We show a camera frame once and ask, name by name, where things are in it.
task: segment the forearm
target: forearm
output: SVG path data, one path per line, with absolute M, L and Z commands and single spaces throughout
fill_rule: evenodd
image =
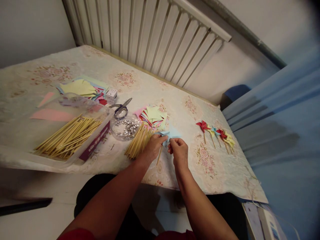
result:
M 194 180 L 189 169 L 177 170 L 179 188 L 198 239 L 238 239 Z
M 131 200 L 151 163 L 146 161 L 147 157 L 141 154 L 107 183 L 63 233 L 84 228 L 92 232 L 96 239 L 115 239 Z

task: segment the floral tablecloth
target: floral tablecloth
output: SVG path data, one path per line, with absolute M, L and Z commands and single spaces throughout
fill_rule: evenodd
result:
M 81 46 L 52 54 L 33 61 L 0 70 L 1 129 L 27 111 L 32 111 L 47 92 L 57 83 L 87 75 L 104 81 L 118 90 L 118 103 L 132 97 L 130 112 L 150 104 L 168 113 L 168 121 L 182 135 L 189 146 L 189 168 L 206 194 L 231 192 L 244 199 L 267 202 L 267 198 L 255 179 L 239 143 L 232 134 L 220 109 L 194 97 L 166 82 L 160 81 L 90 46 Z M 234 155 L 228 154 L 224 144 L 216 149 L 209 133 L 204 144 L 200 127 L 195 123 L 204 120 L 230 133 L 235 140 Z M 110 133 L 98 145 L 95 153 L 82 166 L 71 165 L 57 169 L 24 160 L 0 157 L 0 166 L 34 169 L 61 173 L 117 174 L 131 161 L 124 155 L 130 142 L 117 141 Z M 172 156 L 163 153 L 160 162 L 153 161 L 143 183 L 170 189 L 178 189 Z

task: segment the stack of colored paper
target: stack of colored paper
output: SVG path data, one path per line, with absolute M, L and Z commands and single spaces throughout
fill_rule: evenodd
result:
M 88 76 L 79 76 L 67 84 L 60 84 L 57 89 L 61 94 L 72 92 L 83 97 L 89 98 L 92 101 L 106 105 L 106 93 L 109 86 Z
M 165 128 L 168 114 L 166 112 L 161 112 L 159 107 L 146 106 L 137 110 L 135 114 L 146 126 L 158 129 Z

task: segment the scissors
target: scissors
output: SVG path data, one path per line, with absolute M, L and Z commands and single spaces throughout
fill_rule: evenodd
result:
M 129 104 L 129 102 L 132 100 L 132 98 L 129 98 L 123 105 L 122 104 L 114 104 L 112 106 L 110 106 L 109 108 L 113 108 L 113 107 L 118 107 L 115 111 L 114 111 L 114 118 L 117 119 L 121 119 L 121 118 L 125 118 L 128 114 L 128 109 L 127 109 L 127 105 Z M 122 117 L 118 117 L 119 113 L 125 111 L 126 114 Z

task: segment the plastic container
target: plastic container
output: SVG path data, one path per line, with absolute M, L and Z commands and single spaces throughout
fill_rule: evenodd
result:
M 66 161 L 48 156 L 33 154 L 33 149 L 44 140 L 62 128 L 68 122 L 58 122 L 44 119 L 30 119 L 30 117 L 41 109 L 54 109 L 67 112 L 75 117 L 82 114 L 84 117 L 96 118 L 102 121 L 92 135 L 74 152 Z M 26 160 L 45 164 L 56 168 L 65 168 L 71 164 L 82 165 L 89 158 L 97 144 L 110 129 L 110 120 L 114 116 L 114 110 L 97 102 L 79 96 L 75 93 L 66 93 L 35 111 L 25 114 L 14 121 L 1 136 L 0 157 L 5 161 Z
M 122 124 L 122 122 L 126 120 L 129 120 L 135 128 L 135 130 L 133 130 L 130 134 L 125 134 L 126 125 Z M 115 139 L 119 141 L 129 141 L 134 138 L 141 124 L 136 115 L 128 113 L 127 116 L 122 119 L 116 119 L 113 117 L 111 119 L 110 125 L 112 135 Z

